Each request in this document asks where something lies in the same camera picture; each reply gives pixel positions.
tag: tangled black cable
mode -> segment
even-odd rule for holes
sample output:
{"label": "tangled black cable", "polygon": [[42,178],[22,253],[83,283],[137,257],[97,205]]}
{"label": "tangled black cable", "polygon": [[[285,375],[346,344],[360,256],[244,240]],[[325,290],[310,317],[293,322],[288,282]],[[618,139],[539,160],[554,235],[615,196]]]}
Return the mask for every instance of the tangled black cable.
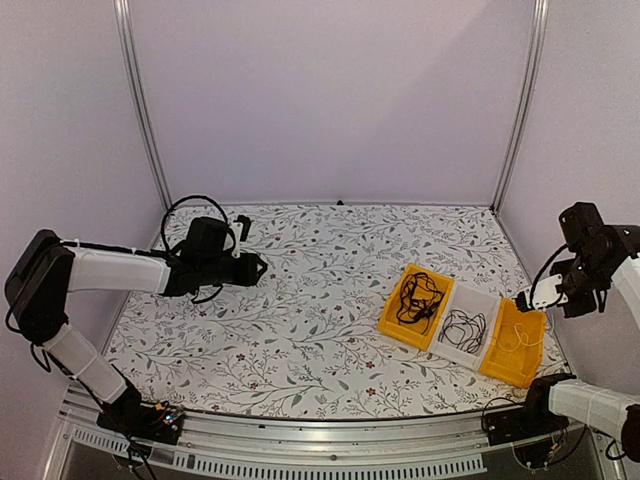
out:
{"label": "tangled black cable", "polygon": [[426,319],[426,332],[443,297],[444,293],[438,290],[436,283],[426,273],[418,272],[408,275],[400,288],[400,308],[396,318],[399,323],[408,325]]}
{"label": "tangled black cable", "polygon": [[487,320],[483,313],[469,317],[462,310],[452,309],[442,324],[438,341],[449,344],[466,353],[475,355],[480,351],[487,333]]}

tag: orange bin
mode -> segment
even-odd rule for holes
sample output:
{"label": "orange bin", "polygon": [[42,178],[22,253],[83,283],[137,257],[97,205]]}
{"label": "orange bin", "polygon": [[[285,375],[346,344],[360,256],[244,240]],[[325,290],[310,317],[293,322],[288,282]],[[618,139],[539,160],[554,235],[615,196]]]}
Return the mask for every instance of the orange bin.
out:
{"label": "orange bin", "polygon": [[491,345],[478,372],[529,388],[542,363],[546,320],[542,312],[521,313],[514,302],[503,299]]}
{"label": "orange bin", "polygon": [[[434,318],[425,318],[417,323],[405,324],[399,322],[397,317],[398,311],[402,306],[400,299],[400,290],[402,288],[402,284],[408,276],[419,272],[423,272],[429,275],[429,277],[431,277],[431,279],[434,281],[436,288],[439,291],[444,292],[444,296]],[[436,332],[436,327],[440,322],[440,317],[442,316],[442,312],[444,311],[444,306],[449,301],[452,289],[452,279],[430,272],[429,270],[425,270],[424,268],[420,268],[416,265],[409,265],[402,275],[402,278],[393,289],[393,293],[384,306],[382,317],[380,318],[380,322],[378,323],[378,330],[380,330],[385,335],[389,335],[390,337],[400,340],[401,342],[404,342],[413,347],[419,348],[420,350],[427,350],[427,348],[429,348],[429,345],[431,344],[433,335]]]}

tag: floral pattern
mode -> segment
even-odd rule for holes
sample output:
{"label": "floral pattern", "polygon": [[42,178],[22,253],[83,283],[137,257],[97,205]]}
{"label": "floral pattern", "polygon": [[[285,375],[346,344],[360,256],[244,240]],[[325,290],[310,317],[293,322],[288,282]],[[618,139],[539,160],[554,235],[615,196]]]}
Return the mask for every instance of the floral pattern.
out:
{"label": "floral pattern", "polygon": [[[269,270],[212,302],[133,293],[109,359],[149,399],[190,409],[292,418],[407,417],[479,409],[526,391],[377,331],[407,264],[503,296],[525,277],[486,208],[243,206],[243,247]],[[171,244],[206,207],[177,211]],[[201,297],[213,289],[203,288]],[[566,361],[547,335],[539,374]]]}

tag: gray partition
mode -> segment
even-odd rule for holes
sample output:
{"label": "gray partition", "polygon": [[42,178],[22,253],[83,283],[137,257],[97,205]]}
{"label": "gray partition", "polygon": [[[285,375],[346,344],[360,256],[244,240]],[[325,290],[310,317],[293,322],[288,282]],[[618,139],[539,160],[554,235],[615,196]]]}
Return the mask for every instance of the gray partition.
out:
{"label": "gray partition", "polygon": [[[530,274],[564,239],[558,215],[595,202],[605,222],[640,224],[637,2],[552,2],[540,74],[502,219]],[[619,294],[605,314],[556,330],[585,381],[640,394],[640,331]],[[640,471],[629,478],[639,478]]]}
{"label": "gray partition", "polygon": [[132,2],[172,193],[488,205],[533,6]]}
{"label": "gray partition", "polygon": [[[0,280],[35,232],[148,246],[161,205],[140,139],[110,2],[3,2]],[[102,345],[120,295],[69,298]],[[1,313],[6,303],[0,301]],[[0,329],[0,478],[42,478],[67,380]]]}

